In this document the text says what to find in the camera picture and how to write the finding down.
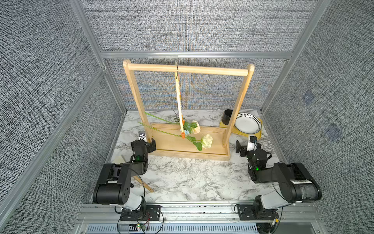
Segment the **white rose with stem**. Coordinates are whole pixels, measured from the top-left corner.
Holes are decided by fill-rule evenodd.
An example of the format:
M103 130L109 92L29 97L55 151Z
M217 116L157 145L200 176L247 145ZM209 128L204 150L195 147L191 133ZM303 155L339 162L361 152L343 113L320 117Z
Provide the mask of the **white rose with stem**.
M143 125L146 128L155 130L157 132L161 132L161 133L164 133L164 134L168 134L168 135L171 135L171 136L182 138L181 134L177 135L177 134L161 131L161 130L158 130L156 128L151 127L150 125L146 125L146 124L141 123L141 122L138 122L138 123L140 123L141 125ZM212 143L213 143L213 137L210 134L207 134L207 135L203 136L201 139L197 139L196 137L191 136L191 134L189 134L189 135L186 135L186 138L183 138L183 139L187 139L188 141L193 143L196 146L198 151L202 151L202 149L210 149L211 146L212 146Z

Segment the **peach rose with stem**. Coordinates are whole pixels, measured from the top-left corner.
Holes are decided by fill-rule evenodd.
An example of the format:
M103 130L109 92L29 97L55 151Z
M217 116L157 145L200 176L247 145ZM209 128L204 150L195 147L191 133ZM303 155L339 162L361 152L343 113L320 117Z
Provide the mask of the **peach rose with stem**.
M168 124L174 124L174 125L180 125L179 123L175 123L175 122L172 122L172 121L168 121L166 119L163 119L163 118L160 118L160 117L157 117L155 115L152 115L150 113L145 113L147 116L151 116L155 119L158 119L158 120L161 120L163 122L166 122ZM197 133L200 133L201 131L201 127L199 125L199 123L197 121L192 121L192 122L188 122L186 121L185 122L185 125L184 125L184 130L185 130L185 133L186 135L189 135L189 134L197 134Z

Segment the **yellow plastic clip hanger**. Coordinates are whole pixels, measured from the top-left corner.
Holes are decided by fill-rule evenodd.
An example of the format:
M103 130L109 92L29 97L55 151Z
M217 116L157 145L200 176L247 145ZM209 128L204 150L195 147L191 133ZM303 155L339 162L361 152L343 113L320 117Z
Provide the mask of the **yellow plastic clip hanger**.
M177 70L175 72L175 87L176 87L176 95L177 95L177 106L178 106L178 115L179 115L179 119L180 119L180 130L181 130L181 133L183 133L183 130L184 130L184 126L182 124L182 105L181 105L181 90L180 90L180 83L179 83L179 70L178 70L178 63L177 61L174 63Z

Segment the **green leafy sprig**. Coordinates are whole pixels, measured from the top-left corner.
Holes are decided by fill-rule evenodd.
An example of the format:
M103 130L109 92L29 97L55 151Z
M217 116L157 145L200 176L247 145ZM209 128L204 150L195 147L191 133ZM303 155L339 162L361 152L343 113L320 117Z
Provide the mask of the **green leafy sprig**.
M176 111L175 111L173 108L171 108L171 109L172 109L172 111L173 111L174 114L175 114L174 122L175 122L175 123L179 123L179 122L180 122L179 115L176 113Z

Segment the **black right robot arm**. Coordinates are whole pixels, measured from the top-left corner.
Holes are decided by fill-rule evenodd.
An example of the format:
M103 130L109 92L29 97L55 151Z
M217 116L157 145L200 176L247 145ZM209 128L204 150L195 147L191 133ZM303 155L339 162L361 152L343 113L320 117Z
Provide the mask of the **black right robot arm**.
M255 213L272 211L297 202L312 202L320 200L322 191L302 163L275 163L267 168L267 161L272 154L262 149L253 136L247 145L236 141L236 153L248 161L247 172L254 183L270 183L278 189L259 195L255 198L253 210Z

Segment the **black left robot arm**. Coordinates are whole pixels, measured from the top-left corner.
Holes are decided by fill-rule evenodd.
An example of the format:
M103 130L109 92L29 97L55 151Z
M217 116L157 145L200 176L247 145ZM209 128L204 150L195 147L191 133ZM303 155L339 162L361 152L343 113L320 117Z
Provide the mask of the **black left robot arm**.
M93 192L93 203L101 205L117 204L127 210L139 210L145 204L145 196L131 191L131 179L145 174L148 156L156 150L154 139L150 143L135 140L131 143L133 155L126 163L106 163L103 165Z

